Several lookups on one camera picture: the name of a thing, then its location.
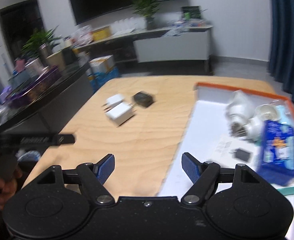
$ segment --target gray floor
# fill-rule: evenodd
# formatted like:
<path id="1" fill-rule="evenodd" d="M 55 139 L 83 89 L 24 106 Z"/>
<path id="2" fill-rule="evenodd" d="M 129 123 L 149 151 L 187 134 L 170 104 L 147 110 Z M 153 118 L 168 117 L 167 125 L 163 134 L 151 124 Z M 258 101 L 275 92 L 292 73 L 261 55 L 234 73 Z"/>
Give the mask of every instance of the gray floor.
<path id="1" fill-rule="evenodd" d="M 197 63 L 184 65 L 178 64 L 134 64 L 119 68 L 122 77 L 149 76 L 149 75 L 204 75 L 203 66 Z M 290 94 L 282 91 L 282 84 L 274 81 L 267 73 L 267 67 L 261 65 L 238 64 L 231 62 L 214 63 L 215 76 L 238 77 L 266 81 L 272 85 L 279 95 L 291 97 Z"/>

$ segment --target purple tray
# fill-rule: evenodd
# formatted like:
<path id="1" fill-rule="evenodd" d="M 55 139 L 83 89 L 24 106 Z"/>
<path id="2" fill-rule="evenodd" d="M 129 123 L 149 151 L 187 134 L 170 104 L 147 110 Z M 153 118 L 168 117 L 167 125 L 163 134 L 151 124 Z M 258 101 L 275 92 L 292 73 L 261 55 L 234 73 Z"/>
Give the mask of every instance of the purple tray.
<path id="1" fill-rule="evenodd" d="M 52 67 L 48 72 L 39 76 L 37 80 L 24 88 L 21 92 L 11 96 L 8 99 L 10 107 L 20 108 L 31 104 L 61 77 L 62 75 L 58 70 L 58 66 Z"/>

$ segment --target blue packet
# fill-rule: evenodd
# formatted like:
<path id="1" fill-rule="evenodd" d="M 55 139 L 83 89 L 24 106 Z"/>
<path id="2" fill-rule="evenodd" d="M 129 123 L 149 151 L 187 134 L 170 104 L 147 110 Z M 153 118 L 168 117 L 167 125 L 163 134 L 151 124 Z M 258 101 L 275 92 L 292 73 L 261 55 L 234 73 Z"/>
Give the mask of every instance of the blue packet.
<path id="1" fill-rule="evenodd" d="M 269 183 L 286 186 L 294 177 L 294 129 L 267 120 L 257 173 Z"/>

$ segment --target human hand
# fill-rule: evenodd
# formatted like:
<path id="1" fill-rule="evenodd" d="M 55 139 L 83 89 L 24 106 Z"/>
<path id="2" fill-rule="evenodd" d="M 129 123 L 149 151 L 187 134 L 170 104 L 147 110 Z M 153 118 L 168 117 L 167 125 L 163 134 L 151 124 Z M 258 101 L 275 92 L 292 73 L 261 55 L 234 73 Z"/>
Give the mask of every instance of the human hand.
<path id="1" fill-rule="evenodd" d="M 20 168 L 17 167 L 14 171 L 14 175 L 11 181 L 5 182 L 2 178 L 0 178 L 0 210 L 3 210 L 6 202 L 16 193 L 16 179 L 20 178 L 22 175 L 22 171 L 20 170 Z"/>

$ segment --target white charger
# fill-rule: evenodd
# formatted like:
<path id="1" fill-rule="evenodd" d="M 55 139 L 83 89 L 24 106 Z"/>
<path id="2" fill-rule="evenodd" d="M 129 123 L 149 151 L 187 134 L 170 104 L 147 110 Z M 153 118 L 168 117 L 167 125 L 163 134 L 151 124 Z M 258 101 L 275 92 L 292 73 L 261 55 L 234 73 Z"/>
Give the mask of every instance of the white charger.
<path id="1" fill-rule="evenodd" d="M 134 116 L 134 111 L 130 104 L 121 102 L 113 109 L 107 111 L 106 116 L 119 126 Z"/>
<path id="2" fill-rule="evenodd" d="M 113 109 L 115 106 L 118 106 L 120 103 L 124 102 L 125 98 L 121 94 L 114 95 L 110 98 L 107 98 L 106 104 L 103 106 L 106 106 L 106 110 L 110 111 Z"/>

